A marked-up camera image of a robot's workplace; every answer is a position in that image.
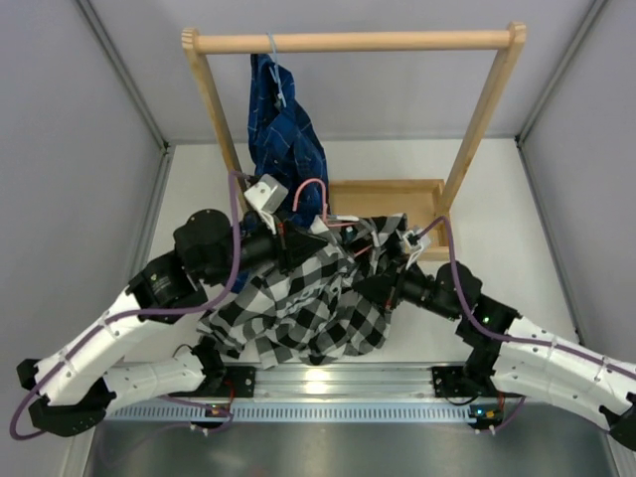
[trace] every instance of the gray wall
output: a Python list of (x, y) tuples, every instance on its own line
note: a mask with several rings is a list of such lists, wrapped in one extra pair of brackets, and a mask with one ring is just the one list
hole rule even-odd
[(0, 473), (39, 477), (69, 441), (10, 439), (14, 367), (56, 352), (122, 288), (159, 151), (73, 2), (0, 11)]
[(586, 343), (636, 362), (636, 2), (610, 2), (526, 142)]
[[(528, 44), (489, 134), (513, 136), (591, 0), (92, 0), (169, 140), (212, 126), (181, 49), (203, 34), (505, 29)], [(494, 53), (281, 55), (321, 139), (461, 136)], [(246, 137), (247, 55), (211, 57), (233, 135)]]

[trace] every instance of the gray floor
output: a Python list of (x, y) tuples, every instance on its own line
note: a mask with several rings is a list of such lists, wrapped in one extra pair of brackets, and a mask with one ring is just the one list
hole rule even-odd
[[(97, 438), (113, 459), (161, 424), (107, 422)], [(559, 409), (528, 405), (496, 438), (423, 424), (236, 424), (203, 435), (167, 431), (116, 466), (91, 450), (94, 476), (515, 476), (614, 474), (601, 433)]]

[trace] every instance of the black and white checkered shirt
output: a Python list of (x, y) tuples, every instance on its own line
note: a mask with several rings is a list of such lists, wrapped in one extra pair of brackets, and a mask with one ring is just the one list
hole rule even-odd
[[(405, 215), (360, 219), (342, 229), (327, 229), (317, 217), (310, 232), (329, 241), (324, 248), (288, 275), (271, 265), (256, 270), (236, 299), (204, 319), (199, 331), (233, 358), (254, 340), (265, 369), (293, 358), (322, 365), (381, 348), (391, 312), (351, 285), (389, 265), (399, 247), (398, 231), (405, 230)], [(355, 259), (343, 244), (359, 239), (374, 246)]]

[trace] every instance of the wooden rack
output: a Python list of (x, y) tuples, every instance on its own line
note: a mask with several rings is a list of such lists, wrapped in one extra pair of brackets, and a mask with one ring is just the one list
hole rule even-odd
[[(197, 29), (186, 28), (181, 39), (226, 166), (230, 171), (240, 171), (237, 151), (206, 55), (272, 53), (269, 38), (266, 35), (202, 36)], [(274, 35), (273, 40), (279, 53), (497, 51), (445, 182), (443, 179), (330, 182), (330, 202), (337, 214), (369, 217), (405, 212), (412, 223), (425, 226), (435, 217), (449, 214), (450, 206), (526, 43), (526, 26), (511, 23), (507, 30), (501, 31)], [(238, 180), (238, 185), (242, 190), (245, 189), (243, 180)], [(243, 210), (246, 210), (242, 196), (240, 200)], [(420, 259), (447, 258), (448, 240), (443, 226), (439, 226), (432, 236), (432, 246)]]

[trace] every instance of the blue hanger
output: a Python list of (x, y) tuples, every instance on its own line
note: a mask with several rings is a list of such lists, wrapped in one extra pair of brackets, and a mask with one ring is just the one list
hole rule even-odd
[(280, 82), (280, 75), (278, 74), (278, 53), (276, 51), (276, 43), (274, 42), (274, 37), (271, 33), (267, 33), (267, 37), (269, 38), (269, 44), (271, 45), (271, 50), (274, 55), (274, 69), (269, 67), (269, 72), (271, 74), (271, 77), (278, 85), (278, 100), (282, 102), (283, 107), (287, 107), (287, 101), (285, 101), (285, 96), (282, 93), (282, 83)]

